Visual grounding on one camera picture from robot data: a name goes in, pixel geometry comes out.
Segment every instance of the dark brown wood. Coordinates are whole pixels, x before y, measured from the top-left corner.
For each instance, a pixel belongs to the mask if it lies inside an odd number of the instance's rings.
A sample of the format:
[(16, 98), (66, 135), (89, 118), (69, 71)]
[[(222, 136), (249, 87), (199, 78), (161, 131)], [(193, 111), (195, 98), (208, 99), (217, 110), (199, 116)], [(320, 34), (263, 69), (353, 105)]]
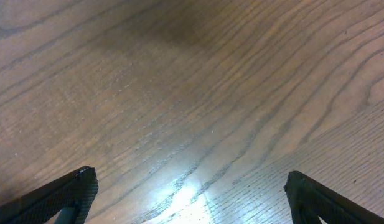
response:
[(384, 119), (328, 133), (382, 100), (384, 0), (0, 1), (0, 203), (89, 165), (90, 223), (288, 222), (300, 169), (384, 216)]

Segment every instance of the black plastic part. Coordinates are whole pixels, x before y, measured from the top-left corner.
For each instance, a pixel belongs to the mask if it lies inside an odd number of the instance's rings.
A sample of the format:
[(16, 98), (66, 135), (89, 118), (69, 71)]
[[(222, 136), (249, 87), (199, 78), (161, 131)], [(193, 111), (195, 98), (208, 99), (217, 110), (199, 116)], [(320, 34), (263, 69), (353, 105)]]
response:
[(284, 186), (294, 224), (377, 223), (384, 218), (364, 209), (298, 171), (289, 173)]
[(97, 193), (95, 169), (84, 166), (0, 206), (0, 224), (45, 223), (59, 211), (55, 223), (84, 223)]

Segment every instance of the wooden surface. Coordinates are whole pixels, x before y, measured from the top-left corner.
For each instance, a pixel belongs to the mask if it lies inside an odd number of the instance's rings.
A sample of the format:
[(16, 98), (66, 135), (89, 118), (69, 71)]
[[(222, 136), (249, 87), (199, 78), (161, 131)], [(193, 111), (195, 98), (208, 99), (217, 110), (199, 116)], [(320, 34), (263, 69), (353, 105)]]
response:
[(382, 100), (384, 0), (0, 1), (0, 203), (89, 165), (89, 223), (281, 223), (299, 169), (384, 216)]

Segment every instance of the wooden table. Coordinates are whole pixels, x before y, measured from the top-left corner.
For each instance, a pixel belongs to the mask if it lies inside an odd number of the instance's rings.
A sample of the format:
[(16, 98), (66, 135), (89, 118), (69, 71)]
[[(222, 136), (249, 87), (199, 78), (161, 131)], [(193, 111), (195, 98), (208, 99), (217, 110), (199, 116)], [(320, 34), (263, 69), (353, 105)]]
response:
[(384, 216), (384, 0), (0, 1), (0, 204), (83, 165), (88, 223)]

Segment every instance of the black object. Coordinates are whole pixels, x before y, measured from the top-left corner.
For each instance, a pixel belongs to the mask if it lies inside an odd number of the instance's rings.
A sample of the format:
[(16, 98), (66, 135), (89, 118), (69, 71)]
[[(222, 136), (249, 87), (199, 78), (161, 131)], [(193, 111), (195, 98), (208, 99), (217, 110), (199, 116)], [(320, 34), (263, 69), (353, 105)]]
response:
[(384, 218), (351, 202), (298, 171), (289, 173), (284, 190), (294, 224), (384, 223)]
[(1, 223), (45, 223), (60, 211), (55, 224), (84, 223), (98, 193), (95, 169), (81, 167), (0, 207)]

